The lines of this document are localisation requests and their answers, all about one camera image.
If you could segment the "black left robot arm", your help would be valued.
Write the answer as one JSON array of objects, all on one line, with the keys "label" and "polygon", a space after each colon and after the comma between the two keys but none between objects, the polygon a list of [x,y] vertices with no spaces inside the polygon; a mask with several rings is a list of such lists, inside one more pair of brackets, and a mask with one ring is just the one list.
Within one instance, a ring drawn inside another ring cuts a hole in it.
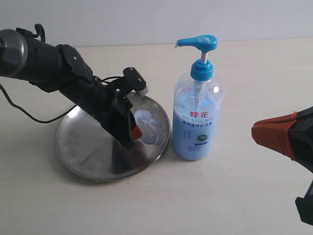
[{"label": "black left robot arm", "polygon": [[27,81],[47,93],[60,92],[126,149],[142,137],[127,97],[132,91],[138,96],[148,91],[139,72],[128,67],[122,76],[100,79],[74,47],[47,44],[41,24],[35,25],[35,32],[1,30],[0,74]]}]

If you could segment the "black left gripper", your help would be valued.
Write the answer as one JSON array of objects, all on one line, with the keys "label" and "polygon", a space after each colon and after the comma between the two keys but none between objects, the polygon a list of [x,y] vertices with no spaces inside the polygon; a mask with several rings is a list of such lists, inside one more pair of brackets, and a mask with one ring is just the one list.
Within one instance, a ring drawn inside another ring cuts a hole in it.
[{"label": "black left gripper", "polygon": [[131,114],[133,105],[127,97],[116,98],[107,112],[100,116],[100,125],[125,149],[131,149],[134,142],[143,136],[139,126],[135,126]]}]

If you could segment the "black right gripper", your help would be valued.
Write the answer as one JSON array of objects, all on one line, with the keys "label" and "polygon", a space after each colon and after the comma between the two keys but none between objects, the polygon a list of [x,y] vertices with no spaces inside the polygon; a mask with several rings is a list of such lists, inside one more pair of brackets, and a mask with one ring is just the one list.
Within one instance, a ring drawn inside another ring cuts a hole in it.
[{"label": "black right gripper", "polygon": [[[251,128],[254,141],[279,152],[313,171],[313,108],[257,121]],[[313,186],[295,204],[302,222],[313,223]]]}]

